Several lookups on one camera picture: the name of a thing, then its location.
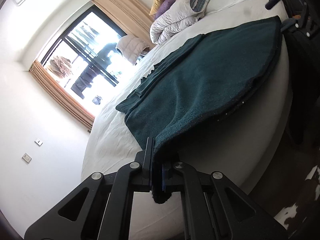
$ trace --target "metal bolt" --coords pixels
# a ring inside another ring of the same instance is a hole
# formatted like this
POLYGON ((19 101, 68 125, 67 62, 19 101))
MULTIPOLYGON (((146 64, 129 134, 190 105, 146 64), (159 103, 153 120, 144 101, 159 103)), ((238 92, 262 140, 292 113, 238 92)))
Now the metal bolt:
POLYGON ((100 179, 102 177, 100 172, 95 172, 94 174, 91 175, 91 178, 94 180, 100 179))
POLYGON ((223 177, 222 173, 219 172, 219 171, 216 171, 212 174, 212 176, 215 178, 215 179, 221 179, 223 177))
POLYGON ((132 168, 132 169, 136 169, 139 166, 140 166, 140 163, 136 163, 136 162, 130 163, 130 168, 132 168))
POLYGON ((177 163, 174 164, 174 166, 176 166, 177 169, 182 169, 184 167, 184 163, 177 162, 177 163))

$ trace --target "curtain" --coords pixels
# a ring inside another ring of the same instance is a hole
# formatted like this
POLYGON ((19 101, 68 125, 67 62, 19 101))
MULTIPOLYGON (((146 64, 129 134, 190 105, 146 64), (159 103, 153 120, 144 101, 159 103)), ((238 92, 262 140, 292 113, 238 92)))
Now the curtain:
POLYGON ((125 33, 141 38, 152 49, 150 39, 153 22, 150 10, 138 0, 92 0, 92 2, 113 20, 125 33))
POLYGON ((43 87, 43 89, 62 106, 69 114, 76 118, 80 123, 92 129, 94 116, 89 113, 80 103, 78 103, 71 95, 69 95, 44 69, 37 60, 29 69, 31 75, 43 87))

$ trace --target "green blanket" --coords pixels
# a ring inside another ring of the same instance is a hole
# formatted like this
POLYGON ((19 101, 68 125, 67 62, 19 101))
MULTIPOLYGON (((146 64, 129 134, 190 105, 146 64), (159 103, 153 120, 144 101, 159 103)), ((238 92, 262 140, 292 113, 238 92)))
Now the green blanket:
POLYGON ((155 138, 154 162, 170 158, 188 130, 223 121, 259 89, 279 59, 280 25, 276 16, 191 38, 117 105, 142 149, 155 138))

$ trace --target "wall switch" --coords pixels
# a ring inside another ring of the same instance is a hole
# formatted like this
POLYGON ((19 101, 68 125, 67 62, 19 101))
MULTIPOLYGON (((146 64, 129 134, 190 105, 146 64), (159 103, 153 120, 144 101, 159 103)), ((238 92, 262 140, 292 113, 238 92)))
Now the wall switch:
POLYGON ((22 159, 24 159, 27 163, 29 163, 32 158, 31 158, 28 154, 25 153, 25 154, 22 156, 22 159))
POLYGON ((39 146, 42 145, 42 141, 40 141, 40 139, 35 140, 35 143, 36 143, 37 145, 39 145, 39 146))

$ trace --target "black clamp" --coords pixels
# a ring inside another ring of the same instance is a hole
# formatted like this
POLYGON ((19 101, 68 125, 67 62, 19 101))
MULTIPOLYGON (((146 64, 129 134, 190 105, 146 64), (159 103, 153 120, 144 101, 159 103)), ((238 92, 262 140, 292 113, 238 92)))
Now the black clamp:
MULTIPOLYGON (((272 9, 280 0, 269 0, 265 5, 267 10, 272 9)), ((309 5, 305 0, 299 0, 303 4, 303 9, 300 19, 296 20, 295 27, 299 29, 305 36, 312 38, 317 31, 319 30, 318 24, 313 20, 310 11, 309 5)))
MULTIPOLYGON (((95 172, 31 225, 25 240, 125 240, 134 192, 152 186, 153 139, 117 172, 95 172)), ((162 165, 163 189, 180 192, 185 239, 288 239, 287 231, 224 174, 182 162, 162 165)))

